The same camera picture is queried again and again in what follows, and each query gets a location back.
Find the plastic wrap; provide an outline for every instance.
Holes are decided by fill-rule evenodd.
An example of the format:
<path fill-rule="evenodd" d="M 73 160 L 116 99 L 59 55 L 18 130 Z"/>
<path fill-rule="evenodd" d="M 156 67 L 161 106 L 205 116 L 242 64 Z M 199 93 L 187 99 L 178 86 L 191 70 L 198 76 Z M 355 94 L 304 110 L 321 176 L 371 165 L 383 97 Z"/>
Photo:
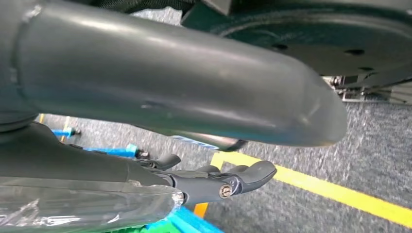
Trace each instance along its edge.
<path fill-rule="evenodd" d="M 0 177 L 0 232 L 94 233 L 153 223 L 183 201 L 169 186 Z"/>

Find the gray plastic housing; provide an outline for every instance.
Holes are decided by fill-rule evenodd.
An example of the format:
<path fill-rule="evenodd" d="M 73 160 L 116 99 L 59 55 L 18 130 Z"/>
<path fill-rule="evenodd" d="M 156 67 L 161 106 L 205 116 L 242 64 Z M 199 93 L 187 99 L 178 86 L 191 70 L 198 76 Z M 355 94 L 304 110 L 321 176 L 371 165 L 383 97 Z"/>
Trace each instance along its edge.
<path fill-rule="evenodd" d="M 0 106 L 288 146 L 345 135 L 341 100 L 286 55 L 72 2 L 1 1 L 8 16 Z"/>

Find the green plastic part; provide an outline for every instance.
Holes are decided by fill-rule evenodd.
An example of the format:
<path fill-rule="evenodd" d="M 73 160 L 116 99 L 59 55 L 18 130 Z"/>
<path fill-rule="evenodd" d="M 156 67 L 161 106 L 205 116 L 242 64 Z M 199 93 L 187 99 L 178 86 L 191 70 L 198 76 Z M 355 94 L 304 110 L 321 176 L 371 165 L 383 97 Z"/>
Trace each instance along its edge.
<path fill-rule="evenodd" d="M 181 233 L 171 222 L 165 222 L 155 228 L 127 228 L 108 233 Z"/>

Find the hex bolt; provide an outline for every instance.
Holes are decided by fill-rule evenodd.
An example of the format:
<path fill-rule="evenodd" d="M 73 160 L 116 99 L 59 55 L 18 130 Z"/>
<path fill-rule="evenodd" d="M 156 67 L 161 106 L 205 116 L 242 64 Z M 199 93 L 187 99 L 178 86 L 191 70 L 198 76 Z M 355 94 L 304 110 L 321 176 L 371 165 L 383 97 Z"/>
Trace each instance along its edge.
<path fill-rule="evenodd" d="M 230 197 L 231 194 L 232 194 L 232 187 L 228 184 L 222 185 L 222 187 L 219 190 L 219 196 L 222 199 L 225 199 L 225 198 Z"/>

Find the blue plastic part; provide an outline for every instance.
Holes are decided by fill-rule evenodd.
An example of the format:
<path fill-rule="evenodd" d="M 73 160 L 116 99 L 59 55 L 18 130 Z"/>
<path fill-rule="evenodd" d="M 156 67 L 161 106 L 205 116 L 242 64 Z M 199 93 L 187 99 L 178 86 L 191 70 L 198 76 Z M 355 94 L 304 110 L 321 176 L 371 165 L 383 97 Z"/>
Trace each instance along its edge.
<path fill-rule="evenodd" d="M 136 157 L 136 152 L 138 150 L 136 145 L 129 144 L 126 148 L 83 148 L 88 151 L 102 151 L 107 154 L 117 155 L 123 158 L 134 159 Z"/>
<path fill-rule="evenodd" d="M 54 135 L 56 136 L 65 136 L 66 138 L 69 138 L 73 136 L 73 129 L 72 128 L 67 128 L 65 130 L 51 130 Z"/>
<path fill-rule="evenodd" d="M 170 221 L 182 233 L 224 233 L 212 224 L 196 216 L 185 207 L 172 212 L 165 221 Z M 161 226 L 164 221 L 149 224 L 147 229 Z"/>

